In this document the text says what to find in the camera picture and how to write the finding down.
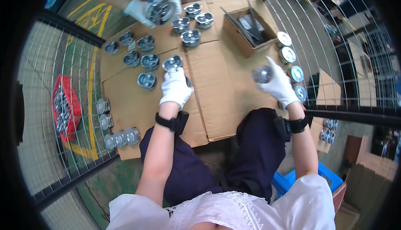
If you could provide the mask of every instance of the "lace trim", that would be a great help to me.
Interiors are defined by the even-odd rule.
[[[198,200],[203,197],[204,195],[208,195],[208,194],[213,194],[211,191],[203,193],[201,195],[198,195],[197,197],[193,198],[192,200],[186,200],[183,203],[177,205],[177,206],[173,206],[173,207],[166,207],[165,209],[169,212],[169,215],[171,217],[171,215],[178,211],[178,209],[182,210],[182,209],[187,209],[185,211],[190,211],[191,208],[194,207],[194,204],[198,203]],[[183,217],[181,215],[181,213],[178,214],[178,221],[175,223],[174,229],[181,229],[180,226],[182,226],[183,223]]]
[[[260,218],[257,217],[257,213],[253,212],[252,205],[249,205],[250,201],[259,199],[259,197],[239,192],[228,192],[227,197],[235,200],[235,202],[242,206],[241,209],[244,211],[244,215],[246,215],[245,219],[249,220],[248,225],[252,226],[250,230],[262,229],[263,224],[259,224]]]

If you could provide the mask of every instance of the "table surface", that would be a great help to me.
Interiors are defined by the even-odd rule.
[[[255,89],[251,76],[256,66],[267,64],[265,56],[270,56],[279,62],[278,47],[274,45],[245,59],[223,32],[224,13],[220,7],[230,12],[247,7],[247,1],[198,1],[203,6],[203,12],[210,11],[214,14],[214,24],[210,29],[201,30],[201,44],[197,47],[183,47],[180,37],[173,31],[171,25],[149,29],[140,23],[123,29],[106,42],[118,41],[118,37],[128,30],[133,32],[136,41],[147,34],[152,34],[155,37],[156,47],[148,53],[159,54],[160,62],[174,54],[183,58],[185,74],[195,87],[194,94],[183,108],[190,113],[190,117],[181,136],[191,147],[234,136],[242,118],[256,108],[271,107],[276,109],[279,116],[287,116],[278,109],[277,101],[269,94]],[[266,5],[260,0],[250,1],[252,7],[262,14],[263,20],[278,32]],[[193,29],[195,25],[196,22],[191,20],[190,27]],[[100,75],[103,96],[110,100],[110,113],[114,122],[111,131],[138,127],[143,138],[148,128],[154,125],[154,116],[158,112],[159,100],[162,97],[160,83],[164,79],[165,72],[162,67],[153,71],[157,76],[157,86],[152,91],[146,91],[136,84],[136,79],[141,72],[147,70],[141,66],[128,68],[122,60],[126,53],[128,49],[124,46],[120,46],[119,51],[113,56],[102,50]],[[140,157],[138,145],[118,149],[121,159]]]

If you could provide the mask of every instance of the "cardboard sheet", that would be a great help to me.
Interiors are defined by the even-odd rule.
[[[160,54],[160,61],[163,62],[174,54],[183,58],[185,75],[192,80],[182,49],[174,49]],[[147,71],[140,66],[126,68],[103,82],[104,96],[110,100],[112,108],[110,111],[114,122],[112,132],[125,130],[128,127],[138,127],[141,138],[143,138],[145,132],[154,126],[154,117],[159,111],[159,101],[162,98],[160,84],[164,80],[165,71],[161,66],[153,71],[157,77],[157,86],[151,91],[144,90],[136,83],[141,72]],[[181,138],[191,147],[207,144],[208,140],[195,95],[189,98],[183,110],[189,112],[190,116]],[[138,158],[140,157],[139,145],[124,146],[118,149],[118,153],[121,159]]]
[[[320,69],[319,91],[316,104],[333,106],[341,104],[341,87],[322,69]]]
[[[357,71],[355,76],[358,82],[359,105],[361,107],[377,107],[376,83],[370,59],[360,47],[350,40],[348,40],[348,45]]]
[[[250,1],[263,20],[273,31],[278,32],[277,25],[263,1]],[[183,48],[179,36],[170,25],[148,29],[138,23],[108,39],[107,43],[118,41],[119,35],[129,29],[135,34],[136,40],[146,34],[155,37],[156,48],[148,53],[158,53],[161,62],[173,54],[183,58],[185,73],[191,78],[195,88],[194,95],[183,109],[190,113],[190,117],[181,136],[191,147],[234,136],[238,124],[253,109],[271,107],[276,109],[279,116],[288,117],[286,112],[278,109],[274,98],[255,88],[251,75],[255,67],[268,64],[265,60],[266,55],[278,64],[281,63],[278,47],[273,45],[245,59],[223,31],[224,12],[220,6],[230,12],[247,7],[247,0],[206,0],[198,3],[203,6],[203,12],[210,11],[214,14],[214,24],[207,30],[200,30],[201,44],[197,47]],[[195,28],[195,25],[196,22],[191,20],[190,27]],[[162,97],[160,83],[163,81],[164,71],[162,67],[155,71],[158,78],[155,89],[143,90],[137,85],[136,79],[139,73],[147,70],[141,66],[127,68],[122,60],[127,52],[126,47],[121,47],[116,55],[109,56],[102,50],[103,95],[110,100],[114,121],[112,131],[138,127],[143,137],[146,130],[154,125],[154,116]],[[119,149],[119,154],[121,159],[138,158],[139,147],[125,146]]]

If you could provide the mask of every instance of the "wire mesh fence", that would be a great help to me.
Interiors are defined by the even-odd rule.
[[[18,73],[25,108],[23,142],[18,153],[23,177],[37,203],[43,203],[68,183],[116,156],[115,151],[105,147],[103,137],[107,132],[100,128],[95,107],[102,96],[98,62],[98,48],[88,42],[41,21],[32,27]],[[70,91],[75,92],[78,102],[70,103],[70,109],[78,109],[80,114],[76,118],[71,112],[71,120],[77,119],[79,123],[68,125],[73,128],[65,142],[57,131],[52,107],[58,76],[69,80],[62,82],[62,88],[71,96]],[[53,200],[66,192],[53,196]],[[59,199],[58,204],[77,207],[79,203],[72,201],[69,195],[67,200]],[[48,204],[39,207],[44,209]],[[42,212],[49,224],[51,213],[54,210]]]
[[[370,108],[370,112],[380,107],[399,112],[399,62],[371,3],[266,0],[266,4],[279,29],[292,38],[296,62],[305,74],[308,105],[335,106],[335,110],[342,106],[345,111]],[[330,77],[323,83],[322,71]]]

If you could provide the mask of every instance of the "dark blue pants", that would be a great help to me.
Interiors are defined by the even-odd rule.
[[[229,190],[250,194],[257,191],[254,195],[270,202],[274,172],[286,155],[285,141],[279,137],[273,123],[276,117],[276,112],[270,108],[253,110],[237,127],[239,150],[223,177],[231,188]],[[153,128],[150,128],[140,143],[142,163],[152,132]],[[226,190],[192,148],[177,137],[173,169],[164,188],[164,199],[174,206],[207,191],[221,193]]]

